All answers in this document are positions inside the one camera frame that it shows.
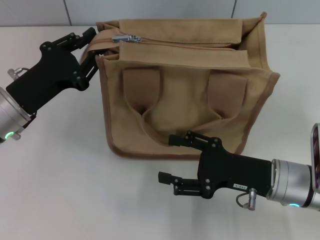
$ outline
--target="zipper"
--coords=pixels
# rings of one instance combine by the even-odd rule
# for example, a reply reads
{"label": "zipper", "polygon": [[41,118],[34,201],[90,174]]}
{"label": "zipper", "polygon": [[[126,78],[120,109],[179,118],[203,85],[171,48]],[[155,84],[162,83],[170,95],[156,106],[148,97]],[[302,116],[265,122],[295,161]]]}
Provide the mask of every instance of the zipper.
{"label": "zipper", "polygon": [[151,44],[151,45],[160,45],[160,46],[171,46],[171,47],[178,47],[178,48],[187,48],[187,49],[208,49],[208,50],[227,50],[227,51],[235,51],[233,48],[229,47],[210,47],[210,46],[193,46],[187,45],[192,43],[181,43],[181,42],[170,42],[170,41],[160,41],[160,40],[153,40],[148,38],[142,38],[140,36],[126,34],[126,35],[119,35],[113,36],[112,38],[102,38],[99,40],[93,40],[90,45],[98,44],[98,43],[119,43],[120,41],[127,42],[127,43],[139,43],[139,44]]}

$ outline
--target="black bracket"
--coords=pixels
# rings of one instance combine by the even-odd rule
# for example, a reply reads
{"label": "black bracket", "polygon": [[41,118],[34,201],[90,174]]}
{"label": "black bracket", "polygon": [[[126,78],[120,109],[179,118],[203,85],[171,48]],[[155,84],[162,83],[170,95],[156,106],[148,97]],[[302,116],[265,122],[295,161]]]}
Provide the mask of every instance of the black bracket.
{"label": "black bracket", "polygon": [[88,52],[81,64],[71,52],[89,44],[95,35],[91,27],[82,36],[70,33],[56,41],[44,42],[40,46],[41,60],[8,85],[7,92],[32,115],[65,89],[86,90],[98,70],[95,57],[105,50]]}
{"label": "black bracket", "polygon": [[198,165],[198,179],[183,179],[159,172],[162,184],[173,184],[174,195],[213,197],[216,190],[229,188],[249,192],[254,188],[266,197],[271,187],[271,162],[226,151],[218,137],[207,137],[188,131],[185,137],[170,135],[169,145],[185,146],[202,151]]}

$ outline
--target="gray wall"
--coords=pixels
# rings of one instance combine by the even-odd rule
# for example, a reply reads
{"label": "gray wall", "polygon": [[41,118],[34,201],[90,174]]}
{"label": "gray wall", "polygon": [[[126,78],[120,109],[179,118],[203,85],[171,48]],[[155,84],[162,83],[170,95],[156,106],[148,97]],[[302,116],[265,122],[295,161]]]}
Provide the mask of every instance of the gray wall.
{"label": "gray wall", "polygon": [[[235,0],[0,0],[0,26],[94,25],[130,18],[230,18]],[[234,18],[320,24],[320,0],[237,0]]]}

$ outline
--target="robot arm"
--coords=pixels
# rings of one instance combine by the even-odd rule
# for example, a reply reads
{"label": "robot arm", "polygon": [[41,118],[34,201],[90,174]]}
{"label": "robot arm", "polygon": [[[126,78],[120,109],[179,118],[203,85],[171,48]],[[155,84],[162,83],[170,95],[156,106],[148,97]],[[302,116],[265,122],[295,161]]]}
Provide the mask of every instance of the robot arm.
{"label": "robot arm", "polygon": [[[36,118],[37,110],[61,91],[68,88],[84,91],[89,87],[89,81],[98,70],[96,55],[103,54],[105,50],[88,52],[81,64],[71,52],[89,44],[95,35],[91,27],[81,37],[70,33],[54,42],[44,42],[40,46],[41,60],[34,67],[8,71],[14,82],[6,90],[0,87],[0,144],[10,137],[20,139],[20,133]],[[171,135],[169,145],[202,151],[197,179],[183,179],[159,172],[158,180],[163,184],[173,184],[175,195],[201,196],[205,199],[212,198],[219,188],[239,190],[244,193],[236,201],[249,210],[255,209],[256,196],[260,195],[284,206],[319,211],[318,126],[314,130],[311,137],[312,168],[283,160],[267,161],[232,154],[223,148],[221,139],[217,137],[206,137],[191,131],[185,137]],[[248,203],[240,204],[239,197],[247,194]]]}
{"label": "robot arm", "polygon": [[79,64],[71,53],[91,42],[96,35],[93,27],[83,36],[70,33],[54,42],[40,46],[41,60],[31,69],[10,69],[14,82],[0,87],[0,144],[9,137],[18,140],[20,133],[36,118],[37,110],[61,91],[74,88],[84,91],[97,72],[95,56],[101,51],[88,52]]}
{"label": "robot arm", "polygon": [[[185,137],[171,135],[169,145],[185,146],[202,151],[197,179],[183,179],[159,172],[162,184],[173,184],[174,195],[213,197],[216,190],[229,188],[245,192],[236,198],[240,207],[255,210],[257,195],[267,200],[320,211],[320,194],[314,192],[312,170],[304,165],[284,160],[272,161],[227,152],[221,139],[188,131]],[[248,203],[238,199],[249,195]]]}

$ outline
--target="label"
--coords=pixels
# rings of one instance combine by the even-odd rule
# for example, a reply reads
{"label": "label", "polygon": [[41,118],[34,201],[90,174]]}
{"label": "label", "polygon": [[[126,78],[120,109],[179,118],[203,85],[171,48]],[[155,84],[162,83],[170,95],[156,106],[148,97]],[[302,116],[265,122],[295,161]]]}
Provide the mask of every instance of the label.
{"label": "label", "polygon": [[243,189],[243,190],[247,190],[247,186],[243,186],[243,185],[240,185],[240,184],[233,184],[233,187],[234,188],[237,188],[237,189]]}

